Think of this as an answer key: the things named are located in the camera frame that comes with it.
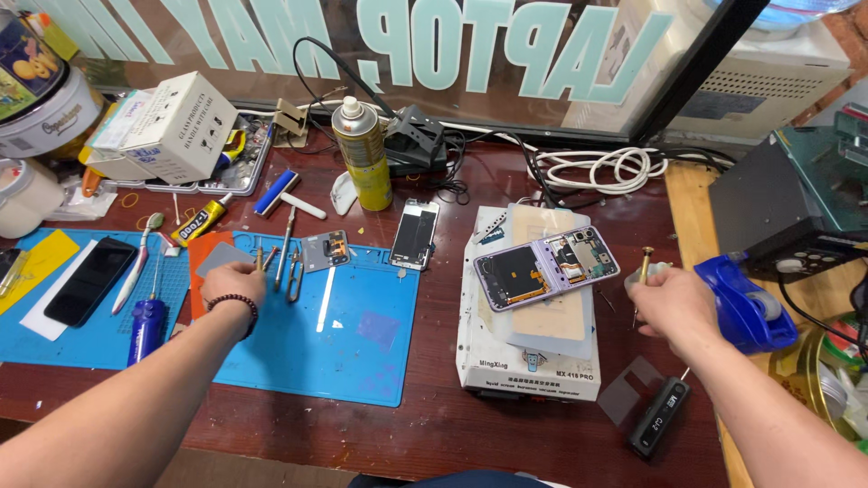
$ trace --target purple phone frame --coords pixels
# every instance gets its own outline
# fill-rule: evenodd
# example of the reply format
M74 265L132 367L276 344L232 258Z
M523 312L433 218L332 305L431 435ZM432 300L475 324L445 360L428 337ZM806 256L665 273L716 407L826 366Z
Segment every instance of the purple phone frame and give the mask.
M561 237L567 234L574 234L579 231L583 231L585 229L591 229L594 231L596 238L602 242L603 246L606 246L608 250L608 257L612 260L612 264L617 268L617 272L614 274L610 274L608 276L603 276L601 278L591 278L585 281L579 281L578 283L570 283L569 280L566 279L563 272L561 271L561 267L558 266L557 261L555 261L554 256L549 250L549 245L546 244L545 241L551 241L553 239L560 239ZM536 257L536 263L539 265L539 270L542 272L543 278L545 278L546 283L549 283L551 290L548 293L543 293L541 295L535 296L533 298L529 298L527 300L522 300L518 303L513 303L512 305L507 305L503 308L497 308L495 302L489 296L488 288L484 285L485 279L483 278L482 273L479 271L479 261L484 258L490 258L491 256L496 256L498 254L508 253L509 251L518 249L520 247L530 247L533 251L534 256ZM574 288L586 287L592 283L596 283L597 281L608 280L609 278L614 278L615 276L621 274L621 266L618 264L618 261L615 260L615 257L612 255L611 249L609 249L608 244L600 235L600 231L596 229L594 226L585 226L574 228L573 230L569 230L567 232L563 232L560 234L550 235L549 237L543 237L542 239L538 239L536 241L528 242L527 244L520 244L518 246L513 246L503 251L497 251L496 253L486 254L485 256L479 256L475 260L473 260L473 268L477 272L477 278L479 278L480 284L483 285L483 291L485 292L485 298L489 302L489 307L491 310L495 312L503 312L506 310L510 310L511 308L521 307L527 305L529 303L533 303L539 300L546 300L547 298L551 298L553 296L557 296L561 293L567 292Z

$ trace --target hand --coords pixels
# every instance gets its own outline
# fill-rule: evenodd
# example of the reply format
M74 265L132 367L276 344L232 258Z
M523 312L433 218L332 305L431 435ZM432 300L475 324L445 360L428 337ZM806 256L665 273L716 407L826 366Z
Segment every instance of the hand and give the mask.
M667 339L683 359L689 348L723 340L714 293L694 273L670 267L648 276L647 285L633 285L628 294L639 308L637 319L648 323L639 332Z
M205 302L223 295L238 294L262 307L266 298L266 275L257 271L253 263L230 262L209 271L200 291Z

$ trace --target red wooden table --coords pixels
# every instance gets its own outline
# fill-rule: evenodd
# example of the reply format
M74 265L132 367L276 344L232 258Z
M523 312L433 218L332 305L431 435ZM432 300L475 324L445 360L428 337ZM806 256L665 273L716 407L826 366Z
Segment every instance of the red wooden table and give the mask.
M316 134L308 148L325 143L325 137ZM326 221L320 221L298 212L295 236L344 229L353 244L391 247L404 201L436 199L425 188L425 176L418 181L400 179L393 181L395 201L390 208L373 213L355 205L340 217L328 196L334 179L344 171L339 153L298 155L275 149L256 193L233 201L218 229L249 226L252 232L282 235L288 205L282 204L268 220L254 215L252 206L266 191L265 182L273 181L287 166L302 175L293 195L329 214ZM727 485L711 401L692 375L687 382L694 387L694 395L683 412L682 425L671 432L663 455L651 464L624 447L623 432L595 403L480 399L462 390L455 367L461 261L477 207L506 207L534 195L538 187L529 180L520 151L502 144L471 145L460 178L470 187L470 204L440 201L437 251L419 286L399 408L212 384L184 446L404 479L487 468L529 472L573 487ZM135 230L140 216L156 211L165 213L167 222L174 220L171 195L134 191L140 199L132 208L121 208L116 202L99 221L64 222L55 227ZM121 197L126 193L130 192L122 190ZM181 195L178 200L183 212L201 208L211 197ZM605 236L624 275L640 265L642 246L656 249L654 260L680 263L662 180L650 181L631 199L610 198L605 206L595 204L582 212ZM630 329L633 305L622 279L604 281L601 290L615 307L612 312L595 293L602 387L638 355L663 375L680 376L685 367L666 343ZM189 318L188 302L187 298L181 322ZM39 420L112 374L4 363L0 366L0 417Z

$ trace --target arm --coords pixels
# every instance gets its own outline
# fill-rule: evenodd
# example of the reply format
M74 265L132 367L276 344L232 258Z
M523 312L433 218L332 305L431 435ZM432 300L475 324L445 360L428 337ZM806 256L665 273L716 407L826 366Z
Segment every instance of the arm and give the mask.
M723 339L714 295L696 274L668 269L630 298L702 382L758 487L848 485L868 478L868 457Z
M239 262L215 268L202 296L261 304L265 278ZM94 386L0 445L4 486L152 486L174 456L250 309L222 301L139 364Z

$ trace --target glass window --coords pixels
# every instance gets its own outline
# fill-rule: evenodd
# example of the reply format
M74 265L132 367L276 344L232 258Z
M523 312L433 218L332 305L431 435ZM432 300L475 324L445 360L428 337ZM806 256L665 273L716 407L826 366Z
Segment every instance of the glass window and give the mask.
M81 47L102 89L199 70L236 102L308 103L293 44L313 36L394 109L524 127L626 133L706 25L715 0L17 0ZM366 98L326 53L298 48L319 94Z

